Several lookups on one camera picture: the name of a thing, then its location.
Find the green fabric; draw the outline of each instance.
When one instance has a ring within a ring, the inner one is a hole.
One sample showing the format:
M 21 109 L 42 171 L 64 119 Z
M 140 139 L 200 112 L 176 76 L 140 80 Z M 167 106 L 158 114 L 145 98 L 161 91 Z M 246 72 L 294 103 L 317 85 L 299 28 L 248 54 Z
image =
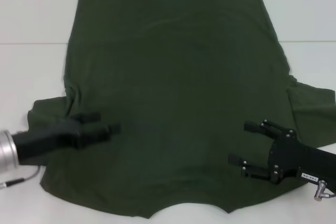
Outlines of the green fabric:
M 37 101 L 31 129 L 100 111 L 122 132 L 52 153 L 41 185 L 113 214 L 184 202 L 231 212 L 301 186 L 242 179 L 227 164 L 235 153 L 267 165 L 272 141 L 245 120 L 298 129 L 313 147 L 336 139 L 334 92 L 289 75 L 262 0 L 79 0 L 64 80 L 66 98 Z

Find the cable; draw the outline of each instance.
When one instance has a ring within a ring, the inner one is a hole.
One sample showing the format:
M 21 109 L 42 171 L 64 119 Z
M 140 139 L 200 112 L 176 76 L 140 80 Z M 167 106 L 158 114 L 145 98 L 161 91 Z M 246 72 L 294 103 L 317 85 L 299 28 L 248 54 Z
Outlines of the cable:
M 24 181 L 28 181 L 32 178 L 35 178 L 38 175 L 38 173 L 40 172 L 40 170 L 41 170 L 41 166 L 38 166 L 37 170 L 32 175 L 30 175 L 29 177 L 18 178 L 18 179 L 13 179 L 13 180 L 9 180 L 9 181 L 6 181 L 6 182 L 2 182 L 2 183 L 0 183 L 0 189 L 7 188 L 9 186 L 14 186 L 16 184 L 19 184 L 19 183 L 22 183 Z

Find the t-shirt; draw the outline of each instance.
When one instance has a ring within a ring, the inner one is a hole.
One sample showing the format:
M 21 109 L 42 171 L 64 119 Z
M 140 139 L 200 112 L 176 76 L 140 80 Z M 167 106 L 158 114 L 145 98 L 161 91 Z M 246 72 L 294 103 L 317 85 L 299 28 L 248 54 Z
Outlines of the t-shirt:
M 312 147 L 336 139 L 334 92 L 289 75 L 262 0 L 79 0 L 73 26 L 66 97 L 36 101 L 29 128 L 99 111 L 121 134 L 48 155 L 41 185 L 59 198 L 145 218 L 185 202 L 232 212 L 303 184 L 228 164 L 234 153 L 267 166 L 272 140 L 245 120 L 296 129 Z

